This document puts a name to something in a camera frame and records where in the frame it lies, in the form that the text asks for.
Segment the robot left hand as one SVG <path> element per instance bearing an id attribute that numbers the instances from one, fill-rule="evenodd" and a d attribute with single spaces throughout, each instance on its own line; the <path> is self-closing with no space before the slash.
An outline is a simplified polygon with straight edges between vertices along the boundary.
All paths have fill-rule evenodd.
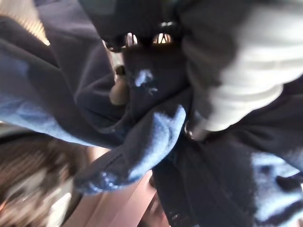
<path id="1" fill-rule="evenodd" d="M 133 33 L 181 40 L 194 91 L 187 133 L 202 140 L 277 99 L 303 72 L 300 0 L 82 0 L 113 50 Z"/>

